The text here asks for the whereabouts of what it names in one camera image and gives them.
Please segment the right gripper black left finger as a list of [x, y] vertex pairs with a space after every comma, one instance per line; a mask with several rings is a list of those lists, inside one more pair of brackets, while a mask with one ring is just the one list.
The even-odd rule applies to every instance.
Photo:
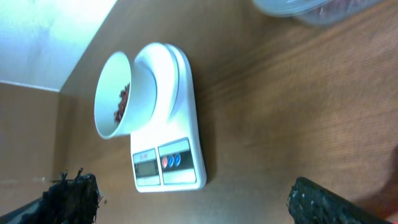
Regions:
[[103, 198], [94, 174], [79, 169], [73, 179], [63, 171], [42, 196], [1, 216], [1, 223], [18, 224], [92, 224]]

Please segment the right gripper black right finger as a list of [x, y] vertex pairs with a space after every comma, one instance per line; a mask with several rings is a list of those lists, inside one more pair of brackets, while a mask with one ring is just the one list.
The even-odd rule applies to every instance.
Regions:
[[287, 208], [295, 224], [391, 224], [305, 177], [296, 179]]

